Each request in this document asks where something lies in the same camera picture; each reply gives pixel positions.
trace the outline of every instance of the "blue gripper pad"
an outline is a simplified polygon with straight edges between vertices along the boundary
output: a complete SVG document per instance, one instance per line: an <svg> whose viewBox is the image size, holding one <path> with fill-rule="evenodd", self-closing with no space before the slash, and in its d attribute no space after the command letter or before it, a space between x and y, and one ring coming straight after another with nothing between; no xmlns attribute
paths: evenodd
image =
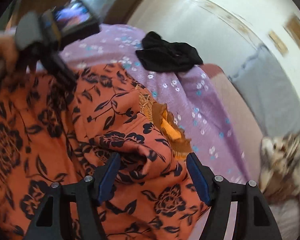
<svg viewBox="0 0 300 240"><path fill-rule="evenodd" d="M113 153L106 163L106 166L108 166L108 168L103 176L102 181L99 184L99 203L109 200L112 185L115 178L117 177L120 168L120 162L120 155L118 153Z"/></svg>
<svg viewBox="0 0 300 240"><path fill-rule="evenodd" d="M201 201L203 201L206 205L211 206L209 185L208 185L205 177L203 176L202 172L200 171L200 169L197 165L197 162L200 163L200 161L199 161L198 157L195 155L195 153L190 153L187 156L187 159L186 159L187 169L189 171L189 174L190 174L190 177L194 184L194 187L197 190L197 194Z"/></svg>

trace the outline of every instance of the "human hand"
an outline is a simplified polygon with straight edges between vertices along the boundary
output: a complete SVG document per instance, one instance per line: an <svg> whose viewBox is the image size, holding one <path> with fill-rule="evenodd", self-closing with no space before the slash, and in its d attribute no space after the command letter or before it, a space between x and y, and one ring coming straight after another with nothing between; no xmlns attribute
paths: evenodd
<svg viewBox="0 0 300 240"><path fill-rule="evenodd" d="M26 74L26 66L16 70L16 63L19 52L15 45L14 36L0 33L0 59L5 60L7 76L3 80L3 85L10 85L22 80ZM35 72L36 63L29 65L30 71Z"/></svg>

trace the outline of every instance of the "gray pillow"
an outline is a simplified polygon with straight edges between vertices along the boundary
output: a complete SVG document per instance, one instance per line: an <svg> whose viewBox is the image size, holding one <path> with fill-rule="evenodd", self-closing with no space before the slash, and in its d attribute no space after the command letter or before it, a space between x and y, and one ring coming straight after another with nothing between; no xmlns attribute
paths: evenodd
<svg viewBox="0 0 300 240"><path fill-rule="evenodd" d="M229 80L253 112L264 136L300 133L298 95L265 45Z"/></svg>

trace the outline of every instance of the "white wall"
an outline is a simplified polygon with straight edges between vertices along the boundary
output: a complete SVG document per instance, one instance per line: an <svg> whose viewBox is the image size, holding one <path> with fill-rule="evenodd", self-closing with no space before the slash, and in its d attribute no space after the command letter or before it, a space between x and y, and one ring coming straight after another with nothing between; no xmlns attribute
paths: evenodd
<svg viewBox="0 0 300 240"><path fill-rule="evenodd" d="M205 63L219 65L226 75L235 74L261 43L241 21L208 0L144 0L128 24L194 46Z"/></svg>
<svg viewBox="0 0 300 240"><path fill-rule="evenodd" d="M211 0L245 23L277 57L300 97L300 49L284 29L291 15L300 18L300 10L292 0ZM268 37L276 32L289 53L282 57Z"/></svg>

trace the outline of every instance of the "orange floral fabric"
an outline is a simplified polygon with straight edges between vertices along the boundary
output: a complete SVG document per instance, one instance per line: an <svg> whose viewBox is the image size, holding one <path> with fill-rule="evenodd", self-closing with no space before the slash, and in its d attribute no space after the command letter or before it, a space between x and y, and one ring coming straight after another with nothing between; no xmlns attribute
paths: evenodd
<svg viewBox="0 0 300 240"><path fill-rule="evenodd" d="M77 78L71 93L45 74L0 92L0 228L21 239L52 182L78 182L119 152L112 198L98 207L108 239L188 239L207 206L143 113L149 91L120 65ZM72 219L81 239L75 204Z"/></svg>

